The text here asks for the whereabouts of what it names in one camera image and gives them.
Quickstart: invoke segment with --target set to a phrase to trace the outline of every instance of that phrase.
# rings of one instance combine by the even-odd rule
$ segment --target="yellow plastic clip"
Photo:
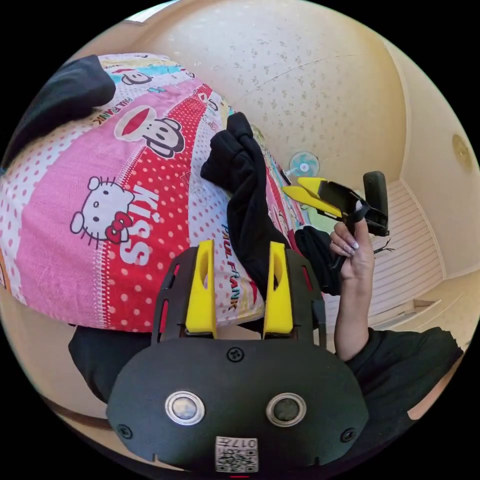
[[[217,338],[213,240],[198,245],[185,326],[191,334],[211,333]]]
[[[271,242],[263,338],[269,334],[288,335],[293,328],[294,319],[285,245]]]
[[[297,181],[301,186],[283,186],[281,188],[283,193],[296,202],[313,207],[337,219],[342,219],[342,212],[338,208],[319,197],[320,185],[327,181],[325,178],[300,177]]]

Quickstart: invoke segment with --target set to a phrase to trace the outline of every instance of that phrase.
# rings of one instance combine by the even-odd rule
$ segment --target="wall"
[[[191,3],[193,0],[181,0],[182,5]],[[139,47],[143,36],[148,35],[152,29],[158,24],[158,21],[163,18],[165,14],[175,12],[177,5],[167,2],[162,5],[162,9],[145,19],[144,21],[124,20],[96,36],[93,40],[88,42],[81,48],[70,60],[79,59],[88,55],[108,55],[108,54],[125,54],[142,52]]]
[[[422,300],[440,300],[438,305],[394,330],[424,332],[440,327],[451,332],[458,345],[464,349],[479,323],[479,292],[480,270],[449,278],[420,296]]]
[[[408,104],[407,152],[401,176],[434,231],[448,278],[480,269],[480,168],[472,146],[440,91],[403,52],[386,43],[403,79]],[[452,135],[468,143],[475,162],[457,163]]]
[[[170,56],[224,95],[286,170],[294,153],[308,150],[328,159],[321,175],[352,188],[369,170],[398,180],[405,101],[378,35],[299,0],[173,6],[137,46]]]
[[[418,298],[443,281],[442,264],[432,232],[415,199],[401,181],[388,185],[390,236],[376,237],[373,295],[369,315],[377,315]],[[339,297],[325,296],[326,318],[332,331],[339,309]]]

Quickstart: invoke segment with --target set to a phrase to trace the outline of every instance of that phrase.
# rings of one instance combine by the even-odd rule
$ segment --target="black cloth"
[[[112,100],[115,83],[96,55],[71,61],[53,74],[23,114],[1,166],[6,169],[29,142],[60,125],[82,119]]]
[[[79,326],[68,349],[90,390],[107,403],[118,373],[136,353],[150,346],[150,338],[148,333]],[[462,353],[451,333],[438,327],[421,333],[370,328],[366,346],[346,362],[363,392],[369,421],[349,452],[322,469],[337,475],[398,438],[415,423],[408,410],[432,390]]]
[[[300,253],[310,262],[321,291],[340,295],[342,277],[340,270],[330,268],[334,255],[330,251],[331,239],[327,232],[304,226],[295,232],[295,243]]]
[[[269,217],[262,150],[241,112],[228,117],[226,130],[212,137],[210,147],[210,156],[200,175],[232,194],[226,208],[231,248],[265,300],[270,242],[284,244],[286,248],[290,244]]]

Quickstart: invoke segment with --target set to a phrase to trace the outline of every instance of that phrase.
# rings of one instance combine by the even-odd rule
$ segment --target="beige wall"
[[[405,102],[382,40],[300,0],[180,0],[137,43],[170,56],[243,111],[279,163],[308,150],[320,174],[362,187],[363,173],[398,180]]]
[[[480,269],[480,168],[467,135],[444,96],[403,52],[388,44],[404,79],[408,103],[407,153],[402,178],[435,233],[447,277]],[[473,156],[473,172],[456,161],[452,136]]]
[[[480,270],[443,281],[420,298],[438,305],[395,330],[424,332],[433,327],[450,331],[462,348],[472,339],[480,317]]]

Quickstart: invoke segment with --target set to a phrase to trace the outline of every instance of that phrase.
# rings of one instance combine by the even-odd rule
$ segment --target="black shirt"
[[[77,327],[68,349],[93,394],[107,403],[118,373],[150,346],[147,333]],[[415,422],[408,411],[448,373],[463,351],[439,327],[424,332],[369,328],[365,347],[346,364],[355,375],[369,420],[348,453],[321,467],[330,476],[344,472],[389,445]]]

